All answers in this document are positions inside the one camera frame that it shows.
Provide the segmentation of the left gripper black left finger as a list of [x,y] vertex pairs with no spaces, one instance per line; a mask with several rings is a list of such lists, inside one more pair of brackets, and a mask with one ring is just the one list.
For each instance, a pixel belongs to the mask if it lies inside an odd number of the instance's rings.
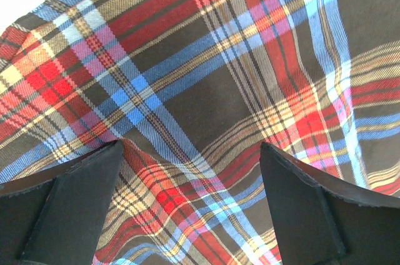
[[1,184],[1,264],[91,264],[124,146]]

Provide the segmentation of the red plaid long sleeve shirt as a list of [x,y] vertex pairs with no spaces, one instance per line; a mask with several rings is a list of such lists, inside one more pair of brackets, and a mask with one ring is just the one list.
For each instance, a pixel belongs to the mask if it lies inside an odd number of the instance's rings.
[[399,0],[45,0],[1,36],[1,181],[111,141],[94,264],[281,264],[261,143],[399,196]]

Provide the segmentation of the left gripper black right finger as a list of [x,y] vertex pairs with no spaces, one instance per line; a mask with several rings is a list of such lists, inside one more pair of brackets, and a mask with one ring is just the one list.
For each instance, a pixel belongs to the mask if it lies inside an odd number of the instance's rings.
[[262,143],[260,167],[283,264],[399,264],[399,199]]

